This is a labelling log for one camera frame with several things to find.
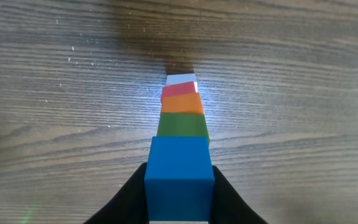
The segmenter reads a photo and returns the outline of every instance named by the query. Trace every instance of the wooden surface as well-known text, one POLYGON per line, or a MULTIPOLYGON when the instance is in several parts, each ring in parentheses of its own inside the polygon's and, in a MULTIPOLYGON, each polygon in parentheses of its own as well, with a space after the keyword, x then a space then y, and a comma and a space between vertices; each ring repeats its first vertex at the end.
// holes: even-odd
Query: wooden surface
POLYGON ((0 223, 84 222, 147 160, 166 71, 192 69, 256 212, 358 223, 357 0, 0 0, 0 223))

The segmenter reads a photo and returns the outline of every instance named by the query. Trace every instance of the cube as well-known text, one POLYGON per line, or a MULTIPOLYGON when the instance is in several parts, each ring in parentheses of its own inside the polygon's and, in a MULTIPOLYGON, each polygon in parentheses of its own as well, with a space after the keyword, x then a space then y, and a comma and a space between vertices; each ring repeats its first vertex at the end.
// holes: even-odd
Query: cube
POLYGON ((154 137, 144 177, 150 221, 208 221, 214 174, 206 137, 154 137))
POLYGON ((161 112, 204 114, 199 93, 165 97, 162 100, 161 112))
POLYGON ((170 86, 170 85, 181 84, 181 83, 185 83, 185 82, 194 82, 196 92, 198 92, 196 74, 194 74, 194 73, 180 74, 180 75, 168 75, 166 85, 170 86))
POLYGON ((209 142, 203 114, 161 113, 157 136, 198 136, 209 142))
POLYGON ((194 82, 186 82, 176 85, 166 86, 162 89, 161 103, 165 97, 179 96, 184 94, 196 93, 194 82))

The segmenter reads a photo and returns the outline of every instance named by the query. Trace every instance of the green cube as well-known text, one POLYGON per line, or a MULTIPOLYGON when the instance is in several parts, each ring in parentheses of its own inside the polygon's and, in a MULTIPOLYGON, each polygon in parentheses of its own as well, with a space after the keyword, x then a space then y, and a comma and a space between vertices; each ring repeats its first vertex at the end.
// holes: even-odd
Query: green cube
POLYGON ((203 114, 161 113, 157 136, 203 136, 209 143, 203 114))

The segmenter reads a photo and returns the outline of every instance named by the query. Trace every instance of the colored cube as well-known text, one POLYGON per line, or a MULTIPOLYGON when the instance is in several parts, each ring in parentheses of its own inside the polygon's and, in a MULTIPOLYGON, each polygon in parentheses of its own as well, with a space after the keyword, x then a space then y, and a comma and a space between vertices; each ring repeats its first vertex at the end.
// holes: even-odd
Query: colored cube
POLYGON ((151 221, 208 221, 214 174, 205 137, 154 137, 144 177, 151 221))
POLYGON ((194 82, 194 85, 196 87, 196 92, 198 92, 197 87, 197 79, 196 74, 180 74, 180 75, 168 75, 167 76, 167 86, 169 85, 175 85, 175 84, 181 84, 185 82, 194 82))
POLYGON ((161 113, 157 136, 202 136, 209 142, 205 116, 202 114, 161 113))
POLYGON ((165 97, 162 100, 162 113, 204 114, 199 93, 165 97))
POLYGON ((179 96, 184 94, 196 93, 194 82, 186 82, 176 85, 166 86, 162 89, 161 103, 165 97, 179 96))

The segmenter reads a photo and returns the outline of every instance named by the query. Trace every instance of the blue block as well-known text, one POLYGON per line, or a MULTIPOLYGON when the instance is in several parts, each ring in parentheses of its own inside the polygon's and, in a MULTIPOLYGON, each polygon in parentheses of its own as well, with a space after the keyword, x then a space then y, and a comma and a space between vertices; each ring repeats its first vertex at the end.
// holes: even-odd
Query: blue block
POLYGON ((150 221, 208 221, 214 183, 206 137, 153 137, 144 177, 150 221))

